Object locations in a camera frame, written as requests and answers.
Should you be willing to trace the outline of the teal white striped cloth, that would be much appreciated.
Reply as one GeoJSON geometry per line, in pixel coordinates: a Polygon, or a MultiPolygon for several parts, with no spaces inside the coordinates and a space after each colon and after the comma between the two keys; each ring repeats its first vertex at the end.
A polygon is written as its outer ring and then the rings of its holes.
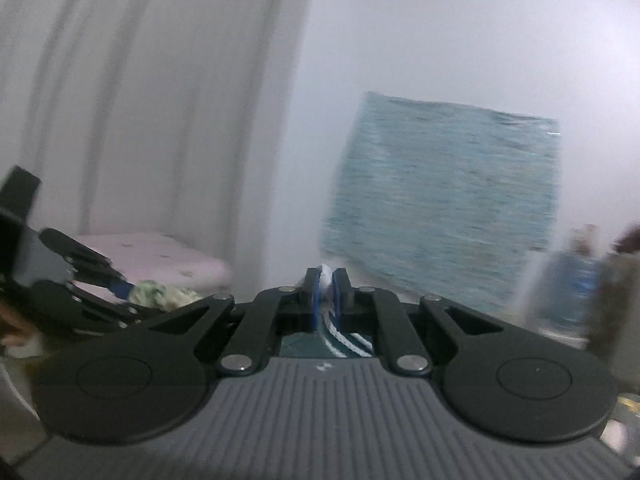
{"type": "Polygon", "coordinates": [[[317,326],[311,333],[283,336],[279,356],[299,359],[370,358],[373,356],[370,337],[346,333],[338,328],[335,317],[333,270],[325,263],[317,266],[317,270],[317,326]]]}

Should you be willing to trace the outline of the white curtain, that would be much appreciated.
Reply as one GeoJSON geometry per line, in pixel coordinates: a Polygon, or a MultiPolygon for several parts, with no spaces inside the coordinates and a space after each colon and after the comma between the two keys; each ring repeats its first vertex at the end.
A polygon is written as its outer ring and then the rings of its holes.
{"type": "Polygon", "coordinates": [[[308,0],[1,0],[1,167],[34,228],[160,233],[233,262],[250,144],[308,0]]]}

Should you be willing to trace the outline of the teal floral hanging cloth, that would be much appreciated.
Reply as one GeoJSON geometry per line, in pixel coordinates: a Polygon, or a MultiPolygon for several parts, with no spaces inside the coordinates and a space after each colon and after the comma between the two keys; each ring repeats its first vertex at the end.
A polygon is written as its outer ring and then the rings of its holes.
{"type": "Polygon", "coordinates": [[[550,118],[369,92],[321,247],[407,292],[502,310],[549,244],[560,144],[550,118]]]}

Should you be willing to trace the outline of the brown hanging jacket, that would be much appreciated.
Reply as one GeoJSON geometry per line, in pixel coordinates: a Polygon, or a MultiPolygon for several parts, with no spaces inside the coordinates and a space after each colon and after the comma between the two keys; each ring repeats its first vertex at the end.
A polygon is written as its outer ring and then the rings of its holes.
{"type": "Polygon", "coordinates": [[[639,392],[639,226],[621,235],[602,260],[588,351],[623,391],[639,392]]]}

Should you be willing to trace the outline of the blue water bottle jug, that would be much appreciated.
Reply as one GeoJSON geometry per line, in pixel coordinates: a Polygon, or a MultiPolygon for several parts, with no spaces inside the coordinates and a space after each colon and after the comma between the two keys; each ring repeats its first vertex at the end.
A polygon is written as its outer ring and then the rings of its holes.
{"type": "Polygon", "coordinates": [[[541,325],[546,330],[571,337],[585,336],[601,279],[597,232],[594,224],[574,229],[567,245],[554,255],[541,310],[541,325]]]}

